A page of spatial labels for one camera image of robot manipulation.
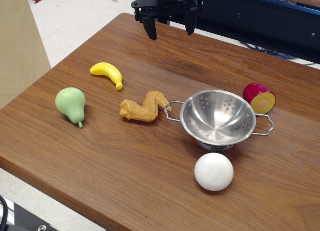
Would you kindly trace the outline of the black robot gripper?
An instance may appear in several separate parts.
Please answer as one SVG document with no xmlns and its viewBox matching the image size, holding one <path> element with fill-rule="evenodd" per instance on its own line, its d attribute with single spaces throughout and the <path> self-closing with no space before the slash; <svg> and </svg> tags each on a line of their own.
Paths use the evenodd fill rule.
<svg viewBox="0 0 320 231">
<path fill-rule="evenodd" d="M 151 40 L 156 41 L 156 19 L 184 16 L 185 29 L 188 35 L 195 32 L 198 13 L 204 9 L 203 0 L 136 0 L 131 4 L 135 20 L 142 22 Z"/>
</svg>

